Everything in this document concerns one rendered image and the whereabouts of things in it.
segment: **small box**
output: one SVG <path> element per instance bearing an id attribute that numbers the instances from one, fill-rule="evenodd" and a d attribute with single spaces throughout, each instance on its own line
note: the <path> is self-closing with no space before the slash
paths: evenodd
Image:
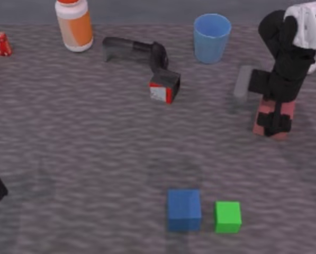
<path id="1" fill-rule="evenodd" d="M 216 233 L 238 233 L 241 227 L 239 202 L 218 201 L 214 203 L 214 231 Z"/>
<path id="2" fill-rule="evenodd" d="M 198 231 L 201 227 L 200 191 L 170 189 L 167 194 L 169 231 Z"/>
<path id="3" fill-rule="evenodd" d="M 160 69 L 154 73 L 149 88 L 152 99 L 171 104 L 180 88 L 180 74 Z"/>

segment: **hammer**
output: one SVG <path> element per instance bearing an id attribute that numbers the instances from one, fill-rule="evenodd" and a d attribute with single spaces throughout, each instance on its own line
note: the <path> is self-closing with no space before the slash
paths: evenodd
<path id="1" fill-rule="evenodd" d="M 173 102 L 180 88 L 180 74 L 167 69 L 169 61 L 162 44 L 106 37 L 103 40 L 103 52 L 106 62 L 113 57 L 144 60 L 153 72 L 149 82 L 151 98 L 168 104 Z"/>

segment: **blue cup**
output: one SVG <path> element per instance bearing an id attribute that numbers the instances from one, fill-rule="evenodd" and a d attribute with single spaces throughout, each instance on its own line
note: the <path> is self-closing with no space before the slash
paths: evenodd
<path id="1" fill-rule="evenodd" d="M 219 14 L 204 14 L 194 21 L 194 54 L 206 64 L 219 62 L 231 32 L 231 22 Z"/>

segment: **blue cube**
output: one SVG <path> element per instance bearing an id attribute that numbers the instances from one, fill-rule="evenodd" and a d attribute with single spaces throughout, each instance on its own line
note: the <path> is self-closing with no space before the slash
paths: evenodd
<path id="1" fill-rule="evenodd" d="M 169 231 L 197 231 L 201 226 L 198 189 L 170 189 L 167 194 Z"/>

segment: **hammer head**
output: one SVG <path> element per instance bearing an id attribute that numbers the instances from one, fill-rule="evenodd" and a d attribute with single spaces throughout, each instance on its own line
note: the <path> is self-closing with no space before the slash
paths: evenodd
<path id="1" fill-rule="evenodd" d="M 180 74 L 159 69 L 149 83 L 151 98 L 171 104 L 180 89 Z"/>

